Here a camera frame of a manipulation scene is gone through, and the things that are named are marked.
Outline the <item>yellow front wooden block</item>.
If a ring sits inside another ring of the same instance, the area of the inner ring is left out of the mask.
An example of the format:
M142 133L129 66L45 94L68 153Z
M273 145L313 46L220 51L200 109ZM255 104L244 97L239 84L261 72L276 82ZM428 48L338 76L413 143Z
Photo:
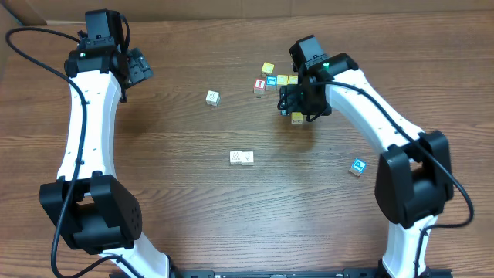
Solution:
M300 112L291 113L291 124L302 124L304 122L304 115Z

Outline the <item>blue P wooden block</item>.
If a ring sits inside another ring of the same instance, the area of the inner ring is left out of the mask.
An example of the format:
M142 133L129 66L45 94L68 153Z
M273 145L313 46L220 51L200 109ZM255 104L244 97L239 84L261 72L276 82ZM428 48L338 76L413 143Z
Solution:
M357 177L360 177L367 167L367 163L359 158L355 158L354 162L349 168L349 172Z

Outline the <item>red letter wooden block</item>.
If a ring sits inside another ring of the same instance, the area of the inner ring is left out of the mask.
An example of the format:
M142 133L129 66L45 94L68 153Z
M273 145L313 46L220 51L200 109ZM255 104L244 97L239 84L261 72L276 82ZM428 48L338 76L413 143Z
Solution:
M243 166L251 166L254 165L254 153L252 151L243 151L242 152L242 165Z

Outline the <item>white M wooden block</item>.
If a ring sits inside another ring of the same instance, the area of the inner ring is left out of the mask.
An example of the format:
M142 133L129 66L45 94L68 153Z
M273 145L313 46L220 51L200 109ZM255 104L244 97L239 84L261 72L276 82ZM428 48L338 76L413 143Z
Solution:
M229 152L230 165L242 165L242 152L230 151Z

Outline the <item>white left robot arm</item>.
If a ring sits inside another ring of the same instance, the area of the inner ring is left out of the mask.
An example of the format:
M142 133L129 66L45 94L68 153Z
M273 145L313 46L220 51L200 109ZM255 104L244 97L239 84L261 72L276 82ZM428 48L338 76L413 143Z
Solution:
M56 227L51 266L56 276L59 240L129 277L169 277L171 262L143 232L138 200L117 180L114 129L126 89L153 73L119 12L85 14L87 32L65 62L72 97L69 132L57 179L41 185L39 200Z

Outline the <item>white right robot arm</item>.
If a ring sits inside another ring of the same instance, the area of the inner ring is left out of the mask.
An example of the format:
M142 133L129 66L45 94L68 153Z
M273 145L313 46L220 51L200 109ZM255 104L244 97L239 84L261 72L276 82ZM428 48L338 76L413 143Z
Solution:
M282 86L278 108L311 122L340 111L379 157L374 195L389 221L387 247L373 277L450 277L431 269L425 253L431 227L453 197L448 141L397 113L346 53L327 55L315 36L289 49L295 84Z

